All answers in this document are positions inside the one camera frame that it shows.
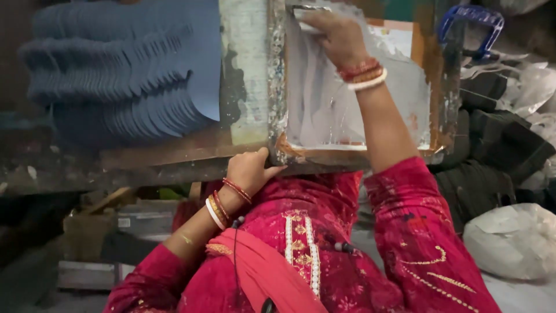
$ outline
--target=workbench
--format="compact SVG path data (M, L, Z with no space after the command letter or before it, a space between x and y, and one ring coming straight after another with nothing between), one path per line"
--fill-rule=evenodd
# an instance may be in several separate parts
M352 1L367 17L409 20L418 8L410 0ZM434 8L435 21L451 2L425 1ZM2 13L6 30L0 40L8 46L0 55L0 194L49 193L68 190L112 189L141 185L169 185L207 181L225 176L229 157L269 146L269 2L220 0L222 28L221 121L186 138L154 148L102 151L81 155L60 149L52 139L48 118L26 99L27 73L16 49L31 39L30 20L38 7L9 2ZM459 87L457 53L444 65L443 90L454 104ZM285 174L321 173L362 169L361 164L323 166L290 164Z

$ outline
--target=woman's right hand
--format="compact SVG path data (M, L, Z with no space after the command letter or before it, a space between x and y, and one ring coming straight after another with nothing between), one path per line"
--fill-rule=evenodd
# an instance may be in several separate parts
M317 41L337 68L357 66L369 58L361 27L353 19L322 10L306 13L301 21L323 32Z

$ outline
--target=stack of blue paper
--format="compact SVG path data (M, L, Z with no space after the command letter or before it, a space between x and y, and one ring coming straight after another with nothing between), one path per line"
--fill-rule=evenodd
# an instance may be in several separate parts
M159 143L220 119L218 0L73 2L39 11L18 53L64 143Z

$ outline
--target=bangle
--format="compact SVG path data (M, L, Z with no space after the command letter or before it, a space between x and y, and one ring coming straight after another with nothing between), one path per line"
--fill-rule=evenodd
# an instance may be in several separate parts
M205 204L207 205L207 210L210 213L210 216L212 217L212 219L214 220L214 222L216 223L216 225L218 225L218 227L221 230L226 229L226 227L224 227L224 225L222 224L222 222L220 222L220 220L218 219L218 216L216 216L216 212L214 211L214 209L212 208L210 201L208 200L208 198L205 201Z
M216 205L216 201L214 201L214 197L212 196L212 194L209 194L207 199L208 202L210 203L210 206L212 207L212 210L216 214L216 217L218 217L218 219L220 220L222 225L224 225L224 227L227 227L228 222L224 217L224 215L222 214L222 212L218 209L218 205Z
M358 84L348 84L347 87L349 90L354 90L354 91L372 88L382 84L386 80L387 75L388 75L388 71L386 69L383 69L383 73L379 77L370 81L360 82Z
M359 75L359 76L355 76L355 77L353 78L353 80L350 81L349 83L350 83L350 84L358 84L358 83L360 83L360 82L370 81L370 80L373 80L373 79L375 79L375 78L380 77L380 75L382 75L383 72L384 72L384 68L381 66L381 67L379 67L379 68L376 69L376 70L372 70L372 71L370 71L370 72L361 74L361 75Z
M337 72L344 81L351 81L355 76L359 76L370 70L373 70L377 66L380 66L378 60L373 57L369 57L356 66L343 67L341 69L338 69Z
M233 190L235 190L240 196L243 197L243 199L245 199L245 201L247 201L249 204L251 204L251 197L249 197L249 195L243 189L241 189L238 185L234 184L232 181L230 181L227 178L224 178L222 180L222 182L225 183L226 185L228 185L229 187L231 187Z
M216 202L216 208L220 211L220 213L222 213L222 215L224 215L224 217L226 218L226 223L230 224L230 216L228 215L228 213L226 213L226 210L224 210L224 207L220 202L220 197L218 197L218 192L216 190L214 191L212 197L214 198L214 202Z

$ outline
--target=woman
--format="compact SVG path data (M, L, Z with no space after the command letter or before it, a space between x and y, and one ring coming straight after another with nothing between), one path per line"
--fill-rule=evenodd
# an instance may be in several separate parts
M348 244L361 173L273 178L283 167L264 169L263 148L230 159L220 203L207 202L147 256L112 291L105 312L500 312L454 233L383 70L368 66L359 25L329 12L304 21L324 33L318 40L346 81L362 72L372 78L356 94L386 276ZM220 208L232 218L250 211L239 231L218 235Z

